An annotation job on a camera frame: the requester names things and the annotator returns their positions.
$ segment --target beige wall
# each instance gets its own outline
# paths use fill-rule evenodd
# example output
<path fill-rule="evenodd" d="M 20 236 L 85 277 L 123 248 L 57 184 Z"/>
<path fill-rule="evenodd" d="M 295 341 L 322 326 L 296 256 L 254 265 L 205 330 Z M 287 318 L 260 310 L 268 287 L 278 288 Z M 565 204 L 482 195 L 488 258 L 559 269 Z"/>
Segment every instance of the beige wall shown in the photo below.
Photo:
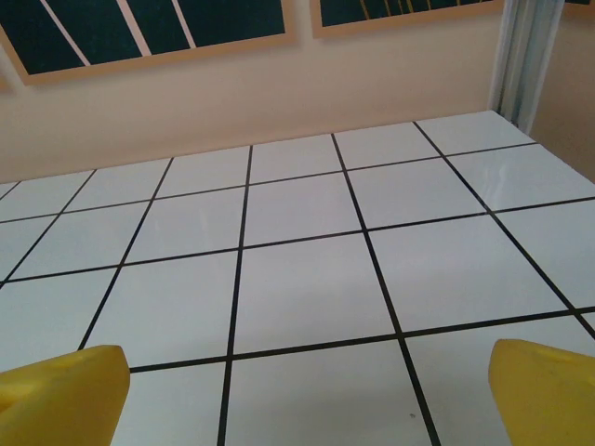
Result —
<path fill-rule="evenodd" d="M 562 18 L 531 136 L 595 181 L 595 20 Z"/>
<path fill-rule="evenodd" d="M 487 108 L 500 15 L 0 94 L 0 182 Z"/>

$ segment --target floor tile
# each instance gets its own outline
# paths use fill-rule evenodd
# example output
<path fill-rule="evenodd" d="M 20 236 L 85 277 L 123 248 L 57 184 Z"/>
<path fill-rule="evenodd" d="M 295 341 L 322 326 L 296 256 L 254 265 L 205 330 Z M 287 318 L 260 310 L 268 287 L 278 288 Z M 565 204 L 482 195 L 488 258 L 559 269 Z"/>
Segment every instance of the floor tile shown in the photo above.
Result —
<path fill-rule="evenodd" d="M 90 172 L 22 181 L 0 201 L 0 221 L 57 214 Z"/>
<path fill-rule="evenodd" d="M 225 364 L 132 374 L 112 446 L 215 446 Z"/>
<path fill-rule="evenodd" d="M 225 355 L 236 257 L 124 267 L 87 346 L 122 346 L 131 367 Z"/>
<path fill-rule="evenodd" d="M 244 251 L 236 353 L 390 333 L 362 234 Z"/>
<path fill-rule="evenodd" d="M 371 237 L 405 331 L 566 309 L 489 216 Z"/>
<path fill-rule="evenodd" d="M 0 291 L 0 372 L 75 351 L 113 270 L 8 283 Z"/>
<path fill-rule="evenodd" d="M 330 135 L 258 144 L 250 182 L 270 181 L 341 170 Z"/>
<path fill-rule="evenodd" d="M 595 306 L 595 202 L 528 209 L 498 218 L 576 307 Z"/>
<path fill-rule="evenodd" d="M 159 160 L 100 169 L 67 210 L 148 200 L 155 192 L 167 163 L 169 160 Z"/>
<path fill-rule="evenodd" d="M 495 111 L 428 119 L 418 124 L 445 155 L 533 142 Z"/>
<path fill-rule="evenodd" d="M 9 190 L 11 190 L 15 184 L 16 183 L 0 184 L 0 197 L 4 196 L 5 193 L 7 193 Z"/>
<path fill-rule="evenodd" d="M 14 277 L 115 265 L 147 204 L 129 204 L 61 216 Z"/>
<path fill-rule="evenodd" d="M 543 146 L 523 146 L 450 158 L 493 210 L 595 196 L 595 184 Z"/>
<path fill-rule="evenodd" d="M 443 446 L 510 445 L 487 380 L 490 354 L 501 338 L 595 355 L 595 342 L 572 317 L 408 339 Z"/>
<path fill-rule="evenodd" d="M 245 244 L 360 228 L 343 174 L 250 187 Z"/>
<path fill-rule="evenodd" d="M 483 211 L 443 160 L 387 165 L 349 175 L 368 228 Z"/>
<path fill-rule="evenodd" d="M 46 216 L 0 224 L 1 280 L 15 268 L 53 219 L 53 216 Z"/>
<path fill-rule="evenodd" d="M 350 130 L 336 138 L 348 169 L 438 155 L 412 123 Z"/>
<path fill-rule="evenodd" d="M 430 445 L 397 341 L 236 361 L 228 446 Z"/>
<path fill-rule="evenodd" d="M 220 190 L 154 202 L 128 261 L 237 247 L 244 191 Z"/>
<path fill-rule="evenodd" d="M 243 186 L 248 148 L 179 156 L 171 164 L 158 197 Z"/>

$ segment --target yellow object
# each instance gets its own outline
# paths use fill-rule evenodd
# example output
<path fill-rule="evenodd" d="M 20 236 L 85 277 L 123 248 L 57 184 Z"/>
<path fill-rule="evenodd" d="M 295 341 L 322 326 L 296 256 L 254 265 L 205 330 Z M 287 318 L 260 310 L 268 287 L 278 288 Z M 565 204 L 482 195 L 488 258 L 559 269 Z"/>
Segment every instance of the yellow object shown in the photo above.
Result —
<path fill-rule="evenodd" d="M 595 445 L 595 358 L 499 340 L 490 386 L 514 446 Z"/>
<path fill-rule="evenodd" d="M 0 374 L 0 445 L 108 446 L 130 385 L 121 348 L 102 346 Z"/>

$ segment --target grid pattern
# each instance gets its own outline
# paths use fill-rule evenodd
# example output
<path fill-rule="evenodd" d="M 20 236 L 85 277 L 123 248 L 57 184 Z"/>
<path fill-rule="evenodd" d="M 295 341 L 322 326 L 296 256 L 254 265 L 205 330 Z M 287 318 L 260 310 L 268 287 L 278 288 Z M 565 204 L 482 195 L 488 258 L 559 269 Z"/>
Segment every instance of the grid pattern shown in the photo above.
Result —
<path fill-rule="evenodd" d="M 122 345 L 116 445 L 505 444 L 494 342 L 595 354 L 595 185 L 490 111 L 0 196 L 0 370 Z"/>

